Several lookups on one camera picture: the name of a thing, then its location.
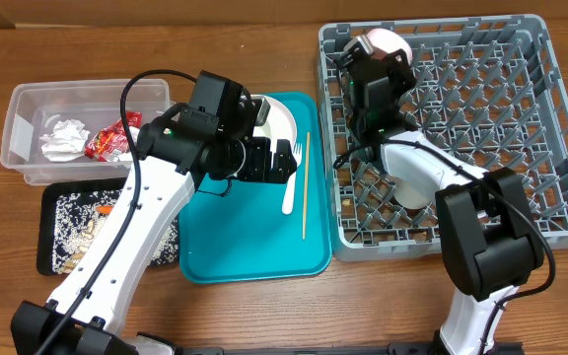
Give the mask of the pink bowl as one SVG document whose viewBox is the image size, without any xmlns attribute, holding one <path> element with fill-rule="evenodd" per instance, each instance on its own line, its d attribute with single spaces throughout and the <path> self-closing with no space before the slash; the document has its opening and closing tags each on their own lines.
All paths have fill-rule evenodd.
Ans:
<svg viewBox="0 0 568 355">
<path fill-rule="evenodd" d="M 386 55 L 402 49 L 406 54 L 406 62 L 412 63 L 412 49 L 400 35 L 387 29 L 378 28 L 370 30 L 366 33 L 366 37 L 374 49 L 372 54 L 374 59 L 382 59 Z"/>
</svg>

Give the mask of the white cup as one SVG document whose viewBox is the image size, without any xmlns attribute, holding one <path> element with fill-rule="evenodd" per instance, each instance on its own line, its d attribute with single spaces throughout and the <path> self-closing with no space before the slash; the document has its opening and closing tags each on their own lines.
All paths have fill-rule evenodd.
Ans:
<svg viewBox="0 0 568 355">
<path fill-rule="evenodd" d="M 405 208 L 421 209 L 434 201 L 438 189 L 439 185 L 427 177 L 399 179 L 394 198 Z"/>
</svg>

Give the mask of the red snack wrapper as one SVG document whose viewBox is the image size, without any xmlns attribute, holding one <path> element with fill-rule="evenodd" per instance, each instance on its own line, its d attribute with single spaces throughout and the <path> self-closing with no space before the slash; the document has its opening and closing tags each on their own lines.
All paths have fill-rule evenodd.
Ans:
<svg viewBox="0 0 568 355">
<path fill-rule="evenodd" d="M 139 134 L 143 115 L 138 111 L 127 111 L 126 120 L 133 142 Z M 124 158 L 130 154 L 126 131 L 121 118 L 115 123 L 101 129 L 86 144 L 85 156 L 100 162 L 130 161 L 132 158 Z"/>
</svg>

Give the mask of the orange carrot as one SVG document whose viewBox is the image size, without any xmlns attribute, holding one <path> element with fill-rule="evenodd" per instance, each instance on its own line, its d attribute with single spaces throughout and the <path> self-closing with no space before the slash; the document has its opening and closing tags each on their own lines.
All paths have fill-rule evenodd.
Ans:
<svg viewBox="0 0 568 355">
<path fill-rule="evenodd" d="M 102 215 L 108 215 L 113 209 L 112 205 L 101 205 L 96 207 L 96 211 Z"/>
</svg>

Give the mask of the white napkin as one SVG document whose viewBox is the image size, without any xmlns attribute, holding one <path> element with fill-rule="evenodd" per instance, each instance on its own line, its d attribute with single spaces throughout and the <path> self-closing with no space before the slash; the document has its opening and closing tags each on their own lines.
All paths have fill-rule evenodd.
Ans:
<svg viewBox="0 0 568 355">
<path fill-rule="evenodd" d="M 43 134 L 41 152 L 50 162 L 69 162 L 85 155 L 90 131 L 77 119 L 58 121 L 50 134 Z"/>
</svg>

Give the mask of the peanut shells and rice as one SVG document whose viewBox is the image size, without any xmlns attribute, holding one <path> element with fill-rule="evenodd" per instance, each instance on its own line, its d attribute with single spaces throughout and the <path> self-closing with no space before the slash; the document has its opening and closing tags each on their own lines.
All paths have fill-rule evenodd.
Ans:
<svg viewBox="0 0 568 355">
<path fill-rule="evenodd" d="M 114 206 L 119 190 L 72 192 L 60 195 L 55 202 L 51 271 L 71 273 L 87 253 L 101 231 L 108 215 L 97 206 Z"/>
</svg>

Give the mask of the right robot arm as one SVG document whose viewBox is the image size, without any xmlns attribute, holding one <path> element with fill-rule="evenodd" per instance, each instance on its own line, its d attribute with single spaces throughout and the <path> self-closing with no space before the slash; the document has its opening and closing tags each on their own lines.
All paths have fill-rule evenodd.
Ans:
<svg viewBox="0 0 568 355">
<path fill-rule="evenodd" d="M 355 146 L 397 180 L 395 199 L 419 209 L 434 204 L 445 269 L 455 285 L 450 313 L 430 342 L 394 350 L 428 354 L 521 354 L 521 343 L 498 343 L 495 329 L 508 304 L 546 291 L 556 275 L 553 251 L 539 231 L 522 179 L 513 170 L 487 171 L 430 142 L 400 111 L 416 86 L 413 54 L 396 33 L 357 35 L 335 60 L 336 77 L 351 114 Z"/>
</svg>

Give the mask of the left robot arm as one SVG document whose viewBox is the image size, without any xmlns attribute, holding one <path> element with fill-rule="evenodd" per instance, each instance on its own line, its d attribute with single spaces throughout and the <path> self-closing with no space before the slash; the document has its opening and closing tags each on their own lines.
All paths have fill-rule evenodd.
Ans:
<svg viewBox="0 0 568 355">
<path fill-rule="evenodd" d="M 121 338 L 139 281 L 161 238 L 204 178 L 284 184 L 297 170 L 292 139 L 254 130 L 287 108 L 202 71 L 177 103 L 128 137 L 132 164 L 94 242 L 42 306 L 24 301 L 11 320 L 20 354 L 179 354 L 161 337 Z"/>
</svg>

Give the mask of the grey dishwasher rack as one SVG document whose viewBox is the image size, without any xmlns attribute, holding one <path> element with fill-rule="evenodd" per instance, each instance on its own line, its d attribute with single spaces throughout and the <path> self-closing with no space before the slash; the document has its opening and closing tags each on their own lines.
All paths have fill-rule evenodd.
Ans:
<svg viewBox="0 0 568 355">
<path fill-rule="evenodd" d="M 319 30 L 318 97 L 334 255 L 342 261 L 416 258 L 440 249 L 436 210 L 401 206 L 395 181 L 353 153 L 350 110 L 334 62 L 372 22 Z M 568 97 L 544 20 L 536 15 L 386 21 L 413 52 L 417 83 L 406 119 L 457 158 L 523 179 L 535 220 L 554 249 L 568 249 Z M 343 206 L 343 199 L 351 199 Z"/>
</svg>

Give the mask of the white plastic fork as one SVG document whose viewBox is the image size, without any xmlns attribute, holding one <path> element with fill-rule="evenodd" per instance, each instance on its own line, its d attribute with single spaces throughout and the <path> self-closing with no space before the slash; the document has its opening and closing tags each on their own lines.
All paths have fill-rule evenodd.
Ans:
<svg viewBox="0 0 568 355">
<path fill-rule="evenodd" d="M 297 167 L 300 167 L 302 162 L 303 145 L 301 143 L 296 143 L 293 148 L 293 157 L 296 160 Z M 295 198 L 295 185 L 296 185 L 296 173 L 292 173 L 287 181 L 286 190 L 282 203 L 282 213 L 284 215 L 290 215 L 294 207 Z"/>
</svg>

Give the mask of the white round plate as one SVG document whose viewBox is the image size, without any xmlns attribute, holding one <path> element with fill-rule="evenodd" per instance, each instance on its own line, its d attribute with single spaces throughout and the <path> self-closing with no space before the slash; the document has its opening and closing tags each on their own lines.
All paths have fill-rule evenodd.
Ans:
<svg viewBox="0 0 568 355">
<path fill-rule="evenodd" d="M 287 140 L 291 147 L 294 147 L 298 130 L 291 110 L 273 96 L 256 95 L 255 98 L 259 101 L 266 101 L 270 108 L 265 123 L 253 128 L 253 136 L 269 138 L 271 151 L 276 150 L 278 140 Z"/>
</svg>

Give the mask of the wooden chopstick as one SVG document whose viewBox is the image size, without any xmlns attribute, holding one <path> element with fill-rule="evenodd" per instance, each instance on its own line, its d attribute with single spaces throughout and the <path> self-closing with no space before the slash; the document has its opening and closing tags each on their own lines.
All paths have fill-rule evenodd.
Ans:
<svg viewBox="0 0 568 355">
<path fill-rule="evenodd" d="M 309 174 L 310 174 L 310 149 L 311 149 L 311 133 L 307 132 L 306 136 L 306 155 L 305 155 L 305 176 L 304 176 L 304 194 L 303 194 L 303 225 L 302 225 L 302 239 L 307 237 L 307 224 L 308 224 L 308 189 L 309 189 Z"/>
</svg>

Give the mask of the teal serving tray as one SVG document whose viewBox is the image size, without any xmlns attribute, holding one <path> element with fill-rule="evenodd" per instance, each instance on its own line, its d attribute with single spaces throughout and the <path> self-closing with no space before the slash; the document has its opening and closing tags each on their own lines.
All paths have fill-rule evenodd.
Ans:
<svg viewBox="0 0 568 355">
<path fill-rule="evenodd" d="M 332 256 L 318 109 L 299 92 L 278 93 L 306 147 L 311 133 L 307 237 L 302 239 L 305 164 L 297 172 L 294 208 L 284 215 L 282 184 L 205 178 L 178 215 L 179 263 L 199 284 L 317 275 Z"/>
</svg>

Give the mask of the black tray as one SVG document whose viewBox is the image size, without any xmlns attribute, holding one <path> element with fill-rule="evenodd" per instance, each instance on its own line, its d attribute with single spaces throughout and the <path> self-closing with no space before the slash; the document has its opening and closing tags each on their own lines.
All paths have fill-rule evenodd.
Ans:
<svg viewBox="0 0 568 355">
<path fill-rule="evenodd" d="M 103 190 L 119 190 L 121 192 L 124 183 L 125 180 L 123 178 L 70 181 L 51 184 L 44 190 L 41 201 L 36 255 L 36 269 L 40 274 L 45 276 L 59 275 L 51 271 L 52 233 L 56 199 L 62 194 L 72 192 Z"/>
</svg>

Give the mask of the clear plastic bin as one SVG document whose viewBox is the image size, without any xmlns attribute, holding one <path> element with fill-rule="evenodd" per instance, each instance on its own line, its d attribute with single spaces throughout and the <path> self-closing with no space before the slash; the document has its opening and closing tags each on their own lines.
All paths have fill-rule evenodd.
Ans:
<svg viewBox="0 0 568 355">
<path fill-rule="evenodd" d="M 119 100 L 126 84 L 125 79 L 104 79 L 17 86 L 2 133 L 2 166 L 21 173 L 30 185 L 126 177 L 128 162 L 99 162 L 86 156 L 50 161 L 41 152 L 40 140 L 60 121 L 79 120 L 91 136 L 119 121 Z"/>
</svg>

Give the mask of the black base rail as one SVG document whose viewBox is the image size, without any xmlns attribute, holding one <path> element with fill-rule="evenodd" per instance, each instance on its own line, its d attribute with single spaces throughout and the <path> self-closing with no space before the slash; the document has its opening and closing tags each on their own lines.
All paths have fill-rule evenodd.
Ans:
<svg viewBox="0 0 568 355">
<path fill-rule="evenodd" d="M 180 347 L 173 342 L 146 332 L 138 332 L 144 336 L 169 345 L 178 355 L 435 355 L 448 354 L 439 335 L 434 333 L 432 341 L 425 342 L 393 342 L 386 346 L 354 346 L 354 347 L 316 347 L 316 348 L 266 348 L 266 349 L 224 349 L 222 347 Z"/>
</svg>

